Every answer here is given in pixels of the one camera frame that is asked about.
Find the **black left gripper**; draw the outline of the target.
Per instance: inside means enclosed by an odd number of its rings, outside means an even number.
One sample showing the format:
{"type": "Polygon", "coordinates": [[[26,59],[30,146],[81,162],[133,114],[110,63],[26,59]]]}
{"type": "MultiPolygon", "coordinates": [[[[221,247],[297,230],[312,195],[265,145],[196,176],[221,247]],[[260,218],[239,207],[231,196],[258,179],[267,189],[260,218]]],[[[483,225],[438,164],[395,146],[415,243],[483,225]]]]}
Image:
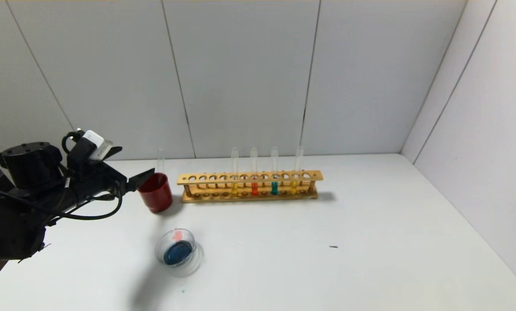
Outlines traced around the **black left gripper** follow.
{"type": "MultiPolygon", "coordinates": [[[[114,146],[108,150],[103,160],[122,151],[122,147],[114,146]]],[[[122,175],[104,162],[85,161],[77,163],[70,161],[70,189],[76,203],[97,201],[113,201],[127,192],[137,191],[152,175],[155,169],[130,177],[122,175]]]]}

